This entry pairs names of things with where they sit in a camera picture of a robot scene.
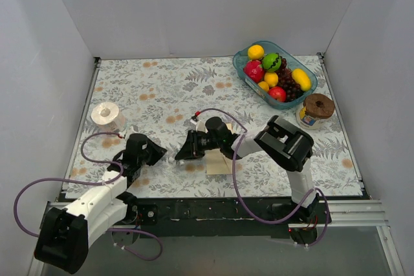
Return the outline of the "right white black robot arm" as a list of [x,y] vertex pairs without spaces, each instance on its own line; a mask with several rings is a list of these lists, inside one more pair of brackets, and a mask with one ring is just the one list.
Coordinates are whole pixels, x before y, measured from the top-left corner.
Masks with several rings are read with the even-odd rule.
[[[310,221],[316,215],[321,192],[314,186],[310,160],[314,140],[300,128],[273,116],[258,132],[233,133],[219,117],[208,119],[204,125],[187,133],[186,141],[175,156],[176,161],[202,158],[206,151],[220,150],[232,160],[232,178],[239,203],[245,211],[264,224],[282,224],[294,217],[299,222]],[[266,152],[287,173],[291,189],[291,211],[281,219],[265,220],[256,216],[245,204],[235,178],[236,161],[250,154]]]

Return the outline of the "beige paper envelope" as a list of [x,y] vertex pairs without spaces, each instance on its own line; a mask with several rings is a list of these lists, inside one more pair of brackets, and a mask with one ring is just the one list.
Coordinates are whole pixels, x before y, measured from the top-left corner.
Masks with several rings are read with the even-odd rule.
[[219,149],[205,152],[207,175],[230,175],[232,174],[232,161],[225,157]]

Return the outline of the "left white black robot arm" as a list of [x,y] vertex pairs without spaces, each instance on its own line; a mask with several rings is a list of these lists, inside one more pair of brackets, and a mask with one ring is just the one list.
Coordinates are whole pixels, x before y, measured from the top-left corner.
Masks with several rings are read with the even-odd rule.
[[117,223],[134,225],[139,233],[142,224],[154,224],[158,209],[141,204],[128,192],[145,166],[155,165],[167,150],[144,134],[130,134],[124,150],[111,161],[101,181],[62,209],[47,211],[34,256],[70,274],[85,262],[89,248]]

